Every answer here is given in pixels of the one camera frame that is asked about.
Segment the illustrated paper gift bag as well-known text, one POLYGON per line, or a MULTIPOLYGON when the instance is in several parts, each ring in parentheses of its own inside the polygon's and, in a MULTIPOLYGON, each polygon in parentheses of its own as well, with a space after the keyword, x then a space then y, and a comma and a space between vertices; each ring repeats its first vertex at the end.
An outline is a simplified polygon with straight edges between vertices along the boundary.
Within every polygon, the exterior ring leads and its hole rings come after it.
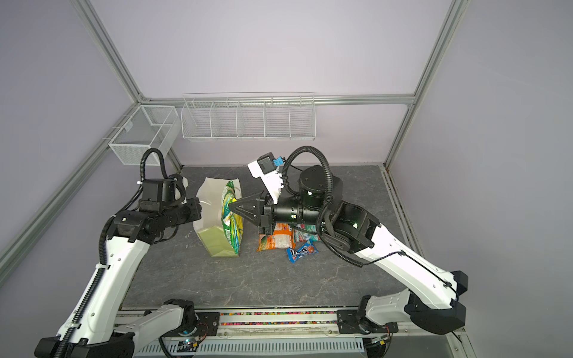
MULTIPOLYGON (((202 212, 193 224, 195 232, 212 257, 238 257, 225 238, 222 228, 222 192, 229 180, 206 178, 197 192, 202 212)), ((237 199, 242 198, 240 181, 233 179, 237 199)))

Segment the green snack bag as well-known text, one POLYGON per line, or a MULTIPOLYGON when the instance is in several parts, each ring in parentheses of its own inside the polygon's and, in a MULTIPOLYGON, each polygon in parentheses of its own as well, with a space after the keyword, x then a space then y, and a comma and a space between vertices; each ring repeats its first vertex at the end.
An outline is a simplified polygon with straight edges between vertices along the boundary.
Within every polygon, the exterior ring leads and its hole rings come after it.
POLYGON ((222 192, 222 228, 226 240, 236 256, 240 253, 243 238, 243 217, 231 210, 231 204, 237 201, 234 182, 229 180, 222 192))

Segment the blue M&M's packet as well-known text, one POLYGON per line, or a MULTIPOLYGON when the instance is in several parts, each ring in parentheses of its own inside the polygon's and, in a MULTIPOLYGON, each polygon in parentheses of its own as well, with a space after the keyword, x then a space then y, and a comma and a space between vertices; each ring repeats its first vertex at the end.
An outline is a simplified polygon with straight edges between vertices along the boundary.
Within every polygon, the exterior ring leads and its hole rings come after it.
POLYGON ((315 245, 312 242, 308 241, 305 242, 298 249, 287 249, 286 252, 289 262, 295 263, 297 260, 300 260, 303 257, 312 254, 317 254, 318 250, 316 249, 315 245))

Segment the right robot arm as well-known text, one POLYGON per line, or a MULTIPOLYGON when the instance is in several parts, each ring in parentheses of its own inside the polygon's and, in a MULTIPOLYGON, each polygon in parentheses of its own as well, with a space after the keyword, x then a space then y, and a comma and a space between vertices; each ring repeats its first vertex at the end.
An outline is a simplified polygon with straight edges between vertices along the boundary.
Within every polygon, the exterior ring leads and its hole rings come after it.
POLYGON ((350 322, 340 316, 342 332, 395 333, 393 325, 411 322, 431 334, 446 335, 466 324, 460 297, 469 278, 430 263, 392 235, 369 211, 343 199, 343 182, 326 156, 302 146, 288 158, 265 154, 249 171, 262 180, 260 194, 238 199, 229 210, 270 235, 277 224, 296 231, 313 225, 323 245, 338 258, 356 266, 377 266, 405 286, 398 294, 365 295, 350 322))

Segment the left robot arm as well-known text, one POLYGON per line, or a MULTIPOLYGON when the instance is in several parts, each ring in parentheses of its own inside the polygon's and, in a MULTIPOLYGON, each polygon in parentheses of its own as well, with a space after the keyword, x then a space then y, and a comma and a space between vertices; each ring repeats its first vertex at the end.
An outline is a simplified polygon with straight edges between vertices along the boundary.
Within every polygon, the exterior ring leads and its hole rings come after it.
POLYGON ((168 175, 159 149, 144 152, 137 192, 104 224, 95 271, 73 312, 53 337, 42 338, 36 357, 132 357, 168 332, 189 336, 198 316, 192 301, 170 299, 137 321, 115 327, 134 274, 164 231, 201 219, 198 198, 187 198, 180 175, 168 175))

